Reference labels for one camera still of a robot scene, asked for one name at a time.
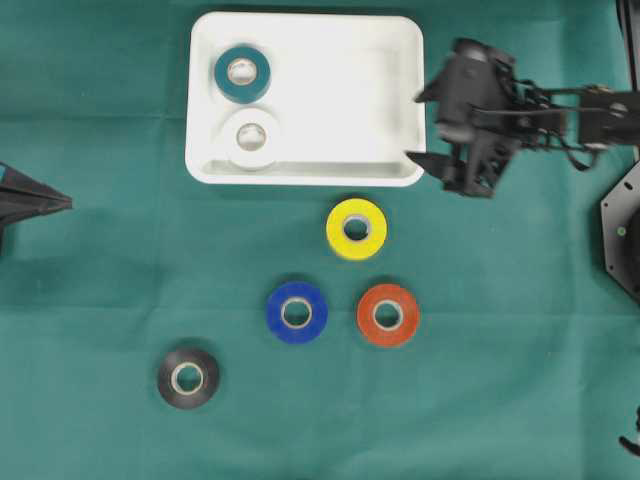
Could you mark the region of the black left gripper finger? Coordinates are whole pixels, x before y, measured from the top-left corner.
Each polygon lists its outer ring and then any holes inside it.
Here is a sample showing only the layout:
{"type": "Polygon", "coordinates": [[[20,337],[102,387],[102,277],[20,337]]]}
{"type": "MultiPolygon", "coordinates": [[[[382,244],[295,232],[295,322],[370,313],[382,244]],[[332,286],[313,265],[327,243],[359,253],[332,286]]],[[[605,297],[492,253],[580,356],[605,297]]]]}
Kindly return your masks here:
{"type": "Polygon", "coordinates": [[[17,200],[1,201],[1,224],[10,225],[32,217],[46,216],[73,208],[71,201],[36,200],[35,203],[17,200]]]}
{"type": "Polygon", "coordinates": [[[34,180],[4,162],[1,163],[1,191],[51,200],[71,200],[71,197],[34,180]]]}

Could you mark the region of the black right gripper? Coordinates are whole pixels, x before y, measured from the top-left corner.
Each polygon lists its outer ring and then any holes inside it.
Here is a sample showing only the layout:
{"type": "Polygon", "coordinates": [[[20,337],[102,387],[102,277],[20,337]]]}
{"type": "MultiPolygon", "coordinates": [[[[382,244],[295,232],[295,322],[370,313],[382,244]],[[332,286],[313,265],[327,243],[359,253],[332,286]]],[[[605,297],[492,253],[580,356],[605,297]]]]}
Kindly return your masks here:
{"type": "MultiPolygon", "coordinates": [[[[566,132],[568,113],[551,104],[530,81],[520,82],[514,62],[490,50],[496,64],[500,105],[474,107],[471,143],[452,145],[452,157],[432,152],[406,151],[406,156],[446,188],[474,197],[491,197],[513,155],[525,144],[536,145],[543,135],[566,132]]],[[[447,86],[443,67],[414,97],[415,103],[439,102],[447,86]]]]}

